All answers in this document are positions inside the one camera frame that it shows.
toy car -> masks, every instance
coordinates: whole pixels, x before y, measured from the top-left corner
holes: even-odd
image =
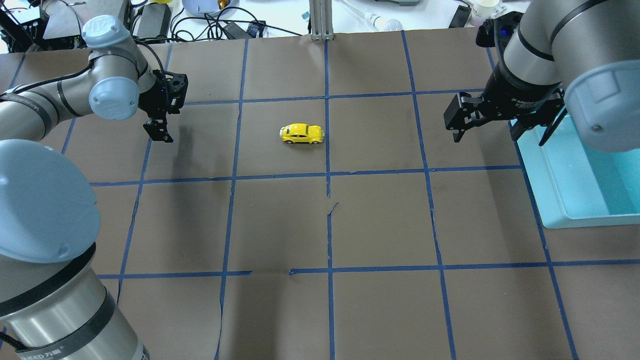
[[[324,141],[324,130],[318,125],[291,124],[280,129],[280,138],[285,143],[321,143]]]

blue container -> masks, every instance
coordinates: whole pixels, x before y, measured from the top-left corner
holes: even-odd
[[[569,116],[539,147],[543,133],[527,131],[518,146],[545,227],[640,224],[640,149],[593,150]]]

light blue joint cap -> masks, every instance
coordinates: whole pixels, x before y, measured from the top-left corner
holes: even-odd
[[[89,20],[82,28],[82,38],[88,47],[100,49],[129,38],[131,33],[117,17],[100,15]]]
[[[95,204],[89,182],[59,152],[0,141],[0,254],[30,263],[78,257],[98,237]]]
[[[585,72],[567,88],[564,102],[588,146],[607,152],[640,148],[640,60]]]
[[[91,110],[107,120],[127,120],[138,110],[140,88],[123,76],[100,80],[89,92]]]

light blue tray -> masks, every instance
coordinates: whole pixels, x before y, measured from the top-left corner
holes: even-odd
[[[527,131],[518,146],[545,227],[640,224],[640,149],[593,150],[569,116],[539,147],[543,133]]]

white cup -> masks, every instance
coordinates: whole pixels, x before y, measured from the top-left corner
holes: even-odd
[[[480,26],[493,13],[494,8],[500,0],[475,0],[471,8],[471,19],[469,22],[473,26]]]

